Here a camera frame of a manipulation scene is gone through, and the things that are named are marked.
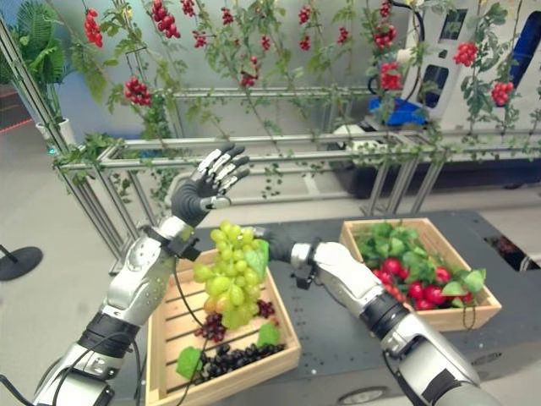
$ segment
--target wooden tray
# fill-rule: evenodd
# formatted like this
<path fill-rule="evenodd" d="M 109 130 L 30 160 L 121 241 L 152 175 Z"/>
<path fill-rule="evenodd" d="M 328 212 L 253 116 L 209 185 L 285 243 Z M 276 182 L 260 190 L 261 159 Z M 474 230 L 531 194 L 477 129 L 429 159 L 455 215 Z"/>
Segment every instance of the wooden tray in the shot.
<path fill-rule="evenodd" d="M 402 222 L 406 227 L 415 228 L 418 232 L 419 239 L 428 252 L 437 252 L 447 263 L 452 266 L 459 266 L 465 269 L 472 269 L 456 252 L 453 246 L 440 233 L 434 224 L 428 218 L 404 218 L 402 220 L 357 220 L 352 222 L 344 222 L 342 232 L 340 233 L 340 242 L 346 245 L 353 257 L 363 262 L 363 257 L 358 250 L 355 236 L 359 231 L 369 227 L 375 222 L 388 222 L 397 224 Z M 475 307 L 475 324 L 473 328 L 479 328 L 486 323 L 493 315 L 501 309 L 501 304 L 498 299 L 484 286 L 483 290 L 476 293 L 475 299 L 478 305 Z M 458 308 L 440 309 L 440 310 L 423 310 L 417 312 L 422 316 L 432 327 L 441 332 L 452 332 L 464 330 L 464 320 L 469 326 L 473 321 L 473 309 L 467 308 L 464 317 L 464 310 Z"/>
<path fill-rule="evenodd" d="M 197 262 L 210 264 L 215 253 L 215 250 L 206 251 L 199 256 Z M 206 314 L 202 308 L 207 297 L 205 285 L 193 281 L 192 266 L 193 262 L 179 261 L 177 273 L 190 308 L 199 320 L 204 320 Z M 223 376 L 190 386 L 183 406 L 216 402 L 298 366 L 301 346 L 268 269 L 265 282 L 261 286 L 261 298 L 272 301 L 276 311 L 274 317 L 278 320 L 281 331 L 280 341 L 286 344 L 286 348 Z M 257 341 L 258 330 L 267 321 L 263 317 L 256 317 L 247 326 L 235 332 L 227 332 L 221 343 L 229 343 L 232 349 L 246 348 Z M 190 345 L 203 348 L 205 340 L 194 335 L 197 327 L 180 298 L 174 278 L 171 277 L 164 300 L 149 320 L 145 389 L 147 406 L 173 406 L 183 396 L 188 380 L 176 372 L 177 357 L 182 349 Z M 221 343 L 214 344 L 209 341 L 205 352 L 214 356 L 216 346 Z"/>

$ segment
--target robotic hand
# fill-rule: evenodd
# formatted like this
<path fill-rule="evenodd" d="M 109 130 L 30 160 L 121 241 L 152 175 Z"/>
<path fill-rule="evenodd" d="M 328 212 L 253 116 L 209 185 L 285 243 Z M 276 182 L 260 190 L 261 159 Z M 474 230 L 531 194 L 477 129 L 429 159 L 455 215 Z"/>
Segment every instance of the robotic hand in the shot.
<path fill-rule="evenodd" d="M 331 295 L 370 334 L 380 340 L 385 362 L 398 361 L 391 370 L 414 406 L 497 406 L 500 403 L 479 387 L 470 363 L 439 332 L 388 294 L 364 264 L 338 243 L 296 244 L 284 233 L 256 228 L 269 243 L 269 260 L 283 261 L 296 269 L 309 267 L 298 283 L 308 288 L 318 278 Z"/>
<path fill-rule="evenodd" d="M 172 216 L 129 248 L 100 309 L 77 343 L 51 368 L 36 391 L 38 406 L 105 406 L 114 396 L 107 380 L 123 364 L 128 347 L 163 299 L 175 257 L 195 259 L 191 235 L 225 193 L 249 174 L 244 148 L 227 143 L 209 154 L 172 197 Z"/>

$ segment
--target dark gray surface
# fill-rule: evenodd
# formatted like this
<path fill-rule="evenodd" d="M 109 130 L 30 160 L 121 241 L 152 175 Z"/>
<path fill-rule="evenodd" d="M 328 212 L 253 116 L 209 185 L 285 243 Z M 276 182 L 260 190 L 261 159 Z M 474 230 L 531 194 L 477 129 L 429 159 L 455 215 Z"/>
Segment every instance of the dark gray surface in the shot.
<path fill-rule="evenodd" d="M 428 217 L 471 267 L 487 268 L 487 285 L 503 306 L 482 328 L 470 332 L 449 332 L 445 336 L 471 361 L 481 355 L 504 353 L 498 362 L 481 367 L 483 378 L 502 376 L 533 362 L 538 357 L 534 348 L 541 341 L 540 322 L 535 316 L 537 310 L 541 309 L 541 295 L 538 294 L 541 273 L 512 270 L 483 240 L 498 233 L 497 230 L 475 212 L 435 212 L 417 217 Z M 347 219 L 263 226 L 281 228 L 298 242 L 311 242 L 315 237 L 337 241 L 344 220 Z M 197 234 L 201 238 L 199 247 L 202 250 L 210 248 L 209 230 L 201 229 Z M 290 278 L 292 269 L 285 264 L 271 263 L 270 270 L 303 352 L 297 369 L 277 376 L 264 385 L 279 386 L 297 380 L 300 384 L 313 380 L 315 376 L 346 376 L 383 367 L 379 345 L 369 336 L 363 323 L 350 316 L 322 287 L 313 285 L 308 291 L 297 289 L 294 279 Z M 514 355 L 507 358 L 505 354 Z M 123 376 L 127 375 L 128 392 L 132 391 L 134 384 L 133 369 L 132 365 L 126 365 L 122 373 Z M 121 398 L 124 385 L 115 386 Z"/>

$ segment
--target gray floor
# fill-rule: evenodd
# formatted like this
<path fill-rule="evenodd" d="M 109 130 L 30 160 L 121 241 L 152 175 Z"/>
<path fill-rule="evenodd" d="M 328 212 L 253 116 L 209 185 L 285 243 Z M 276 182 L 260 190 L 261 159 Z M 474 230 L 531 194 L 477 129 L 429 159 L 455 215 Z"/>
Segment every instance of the gray floor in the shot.
<path fill-rule="evenodd" d="M 316 183 L 324 191 L 339 189 L 332 175 Z M 424 209 L 480 210 L 528 254 L 539 256 L 540 191 L 529 187 L 438 193 L 428 198 Z M 223 217 L 239 223 L 354 217 L 360 215 L 361 203 L 344 199 L 233 207 L 211 214 L 205 224 Z M 406 198 L 401 209 L 411 204 Z M 106 246 L 50 169 L 50 157 L 32 124 L 0 134 L 0 244 L 10 249 L 36 245 L 45 254 L 28 276 L 0 283 L 0 372 L 30 397 L 43 371 L 79 336 L 96 310 L 112 264 Z M 484 387 L 503 404 L 538 404 L 539 378 L 541 363 Z M 0 404 L 17 403 L 0 387 Z M 396 398 L 373 404 L 409 403 Z"/>

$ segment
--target red berry cluster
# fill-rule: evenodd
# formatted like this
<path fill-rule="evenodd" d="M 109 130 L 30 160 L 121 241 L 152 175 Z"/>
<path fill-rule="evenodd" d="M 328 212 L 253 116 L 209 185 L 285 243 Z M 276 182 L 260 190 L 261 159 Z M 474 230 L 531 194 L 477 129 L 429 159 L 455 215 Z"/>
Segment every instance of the red berry cluster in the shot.
<path fill-rule="evenodd" d="M 263 51 L 268 51 L 271 48 L 271 39 L 269 36 L 261 37 L 261 47 L 263 48 Z"/>
<path fill-rule="evenodd" d="M 312 13 L 312 10 L 309 6 L 303 6 L 301 10 L 298 12 L 298 23 L 304 24 L 310 19 L 310 13 Z"/>
<path fill-rule="evenodd" d="M 205 31 L 196 31 L 196 30 L 193 30 L 193 31 L 192 31 L 192 34 L 194 35 L 194 38 L 195 38 L 195 44 L 194 44 L 194 47 L 199 48 L 199 47 L 203 47 L 203 46 L 206 45 L 206 35 L 205 35 Z"/>
<path fill-rule="evenodd" d="M 255 76 L 241 70 L 240 73 L 243 75 L 243 78 L 240 80 L 240 85 L 242 87 L 252 87 L 253 85 L 255 85 L 255 81 L 259 78 L 257 69 L 257 58 L 250 57 L 250 62 L 252 63 L 252 68 L 255 71 Z"/>
<path fill-rule="evenodd" d="M 391 70 L 398 69 L 398 62 L 384 63 L 381 65 L 381 87 L 385 90 L 400 89 L 400 74 L 392 74 Z"/>
<path fill-rule="evenodd" d="M 513 87 L 513 82 L 496 82 L 494 88 L 490 92 L 496 106 L 502 107 L 507 103 L 509 100 L 509 92 L 513 90 Z"/>
<path fill-rule="evenodd" d="M 303 51 L 310 49 L 310 36 L 304 36 L 304 38 L 298 43 Z"/>
<path fill-rule="evenodd" d="M 343 44 L 347 41 L 347 38 L 349 37 L 349 31 L 346 30 L 346 27 L 340 27 L 340 37 L 338 40 L 336 40 L 337 43 Z"/>
<path fill-rule="evenodd" d="M 383 23 L 375 27 L 374 42 L 380 48 L 392 45 L 395 36 L 396 28 L 392 24 Z"/>
<path fill-rule="evenodd" d="M 130 99 L 133 103 L 140 106 L 150 105 L 150 93 L 143 82 L 139 82 L 139 79 L 135 76 L 126 82 L 126 90 L 124 95 Z"/>
<path fill-rule="evenodd" d="M 202 336 L 215 343 L 219 343 L 226 335 L 226 328 L 221 324 L 221 314 L 212 313 L 205 319 L 203 326 L 195 330 L 196 337 Z"/>
<path fill-rule="evenodd" d="M 276 311 L 274 310 L 274 306 L 272 305 L 272 302 L 265 302 L 262 299 L 258 299 L 257 305 L 260 308 L 260 311 L 257 315 L 260 315 L 261 317 L 264 317 L 265 319 L 268 319 L 270 315 L 274 315 Z"/>
<path fill-rule="evenodd" d="M 154 0 L 152 17 L 154 18 L 154 21 L 158 23 L 158 30 L 165 31 L 167 38 L 171 38 L 172 36 L 180 38 L 180 32 L 178 32 L 177 26 L 175 25 L 175 17 L 167 12 L 167 9 L 161 3 L 161 0 Z"/>
<path fill-rule="evenodd" d="M 231 14 L 231 10 L 227 7 L 221 8 L 221 22 L 224 25 L 231 24 L 233 22 L 233 16 Z"/>
<path fill-rule="evenodd" d="M 380 7 L 380 16 L 383 18 L 389 17 L 390 13 L 391 13 L 391 4 L 388 2 L 388 0 L 384 0 Z"/>
<path fill-rule="evenodd" d="M 193 0 L 180 0 L 180 3 L 183 5 L 183 11 L 185 15 L 188 15 L 190 17 L 195 16 Z"/>
<path fill-rule="evenodd" d="M 103 47 L 103 37 L 100 32 L 100 25 L 96 23 L 95 17 L 98 16 L 98 12 L 93 8 L 87 8 L 86 10 L 86 20 L 85 20 L 85 31 L 88 41 L 96 44 L 98 48 Z"/>
<path fill-rule="evenodd" d="M 458 52 L 453 56 L 456 64 L 463 64 L 464 66 L 470 66 L 475 60 L 477 54 L 477 45 L 475 42 L 461 42 L 458 45 Z"/>

